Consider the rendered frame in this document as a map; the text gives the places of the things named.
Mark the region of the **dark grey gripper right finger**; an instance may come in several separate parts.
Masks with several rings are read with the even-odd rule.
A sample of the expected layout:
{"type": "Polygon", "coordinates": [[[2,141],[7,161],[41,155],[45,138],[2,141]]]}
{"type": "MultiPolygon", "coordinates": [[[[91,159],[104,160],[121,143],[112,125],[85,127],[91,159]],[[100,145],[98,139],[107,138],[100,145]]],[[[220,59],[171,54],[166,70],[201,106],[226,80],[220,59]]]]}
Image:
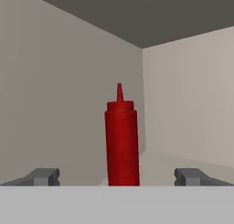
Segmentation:
{"type": "Polygon", "coordinates": [[[176,168],[175,169],[176,186],[209,186],[209,187],[234,187],[234,184],[210,177],[198,168],[176,168]]]}

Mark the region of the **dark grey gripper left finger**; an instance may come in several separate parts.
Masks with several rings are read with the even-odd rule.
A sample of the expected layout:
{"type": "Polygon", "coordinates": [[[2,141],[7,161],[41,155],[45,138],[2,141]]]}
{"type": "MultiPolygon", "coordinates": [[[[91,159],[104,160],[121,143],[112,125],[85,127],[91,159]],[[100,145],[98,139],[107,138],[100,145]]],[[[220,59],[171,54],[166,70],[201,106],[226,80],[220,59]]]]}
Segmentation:
{"type": "Polygon", "coordinates": [[[58,168],[36,168],[28,175],[8,181],[4,186],[58,186],[59,169],[58,168]]]}

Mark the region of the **red condiment squeeze bottle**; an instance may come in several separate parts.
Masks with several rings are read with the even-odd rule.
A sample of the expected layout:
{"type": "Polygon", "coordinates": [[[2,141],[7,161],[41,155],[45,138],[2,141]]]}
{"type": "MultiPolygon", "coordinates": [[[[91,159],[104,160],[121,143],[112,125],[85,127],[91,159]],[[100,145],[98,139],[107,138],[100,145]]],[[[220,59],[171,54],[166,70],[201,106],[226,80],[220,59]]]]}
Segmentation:
{"type": "Polygon", "coordinates": [[[110,186],[139,186],[137,111],[123,97],[117,84],[115,101],[107,103],[105,117],[108,183],[110,186]]]}

